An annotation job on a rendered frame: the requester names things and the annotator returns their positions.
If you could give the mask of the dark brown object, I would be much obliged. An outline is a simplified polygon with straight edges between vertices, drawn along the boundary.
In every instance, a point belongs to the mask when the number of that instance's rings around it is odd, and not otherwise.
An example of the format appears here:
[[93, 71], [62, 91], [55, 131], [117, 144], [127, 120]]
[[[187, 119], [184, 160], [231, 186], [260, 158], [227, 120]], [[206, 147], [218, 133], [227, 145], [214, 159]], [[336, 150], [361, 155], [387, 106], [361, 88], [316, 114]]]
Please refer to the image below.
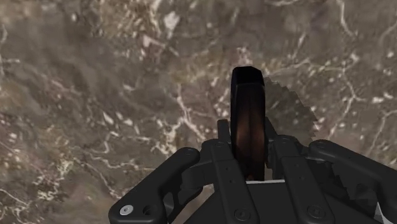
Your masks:
[[230, 87], [232, 151], [248, 180], [265, 179], [265, 90], [262, 73], [252, 66], [236, 67]]

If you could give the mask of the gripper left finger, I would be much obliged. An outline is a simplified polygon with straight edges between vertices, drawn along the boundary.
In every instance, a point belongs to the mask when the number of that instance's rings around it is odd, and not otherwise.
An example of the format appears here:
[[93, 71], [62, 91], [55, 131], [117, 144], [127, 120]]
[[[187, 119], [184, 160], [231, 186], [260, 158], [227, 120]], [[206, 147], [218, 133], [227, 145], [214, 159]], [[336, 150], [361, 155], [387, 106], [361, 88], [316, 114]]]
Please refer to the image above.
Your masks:
[[202, 149], [184, 147], [111, 206], [110, 224], [169, 224], [212, 184], [220, 196], [214, 216], [225, 224], [260, 224], [260, 217], [238, 161], [231, 150], [227, 120], [217, 122], [218, 138]]

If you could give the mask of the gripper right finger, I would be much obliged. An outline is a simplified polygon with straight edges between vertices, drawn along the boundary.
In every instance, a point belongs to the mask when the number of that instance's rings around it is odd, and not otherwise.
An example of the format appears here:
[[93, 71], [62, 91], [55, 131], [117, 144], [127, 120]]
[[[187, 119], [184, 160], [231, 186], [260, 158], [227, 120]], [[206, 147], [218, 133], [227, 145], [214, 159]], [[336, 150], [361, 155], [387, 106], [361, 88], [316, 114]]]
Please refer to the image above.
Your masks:
[[284, 179], [299, 224], [397, 224], [397, 171], [328, 140], [303, 146], [265, 122], [266, 165]]

